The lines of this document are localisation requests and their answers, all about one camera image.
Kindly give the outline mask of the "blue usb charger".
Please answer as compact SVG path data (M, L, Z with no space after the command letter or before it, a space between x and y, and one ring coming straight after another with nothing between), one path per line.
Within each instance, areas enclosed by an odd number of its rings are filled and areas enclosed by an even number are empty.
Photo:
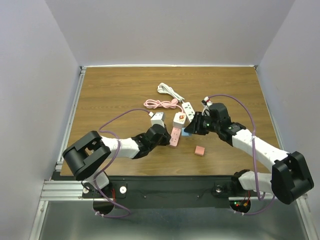
M181 129L181 135L182 135L183 137L191 137L191 136L192 136L191 133L186 132L185 127L183 127L183 128Z

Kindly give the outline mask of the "white cube socket adapter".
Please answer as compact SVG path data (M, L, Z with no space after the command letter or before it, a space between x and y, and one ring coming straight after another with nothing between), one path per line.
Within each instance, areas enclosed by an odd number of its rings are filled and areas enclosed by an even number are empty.
M182 129L185 126L187 116L184 112L177 112L174 115L172 127L177 129Z

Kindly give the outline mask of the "pink power strip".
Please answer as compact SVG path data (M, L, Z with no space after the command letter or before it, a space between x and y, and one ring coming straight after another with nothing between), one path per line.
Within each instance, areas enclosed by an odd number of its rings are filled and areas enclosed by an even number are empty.
M180 128L176 128L176 127L173 127L172 128L172 131L171 131L171 139L169 141L169 146L171 147L176 147L178 145L178 142L179 142L179 139L180 139L180 136L181 136L181 129Z

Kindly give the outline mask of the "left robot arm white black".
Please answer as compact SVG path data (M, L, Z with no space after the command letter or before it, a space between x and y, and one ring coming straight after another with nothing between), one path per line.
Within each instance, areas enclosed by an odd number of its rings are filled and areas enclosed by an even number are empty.
M126 139L108 138L97 131L90 131L62 153L77 181L86 181L94 187L95 193L106 197L111 193L110 180L100 172L106 159L113 162L116 157L140 159L157 146L170 144L171 135L165 126L155 124L146 132Z

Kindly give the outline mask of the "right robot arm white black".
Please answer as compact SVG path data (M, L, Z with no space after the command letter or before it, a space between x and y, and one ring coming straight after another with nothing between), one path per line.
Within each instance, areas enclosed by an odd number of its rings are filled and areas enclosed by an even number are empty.
M289 205L314 188L306 159L300 152L289 153L256 137L244 125L231 120L223 103L209 103L203 111L195 112L185 132L203 136L216 133L220 140L252 156L255 163L260 162L269 170L236 172L230 182L235 195L246 191L268 193Z

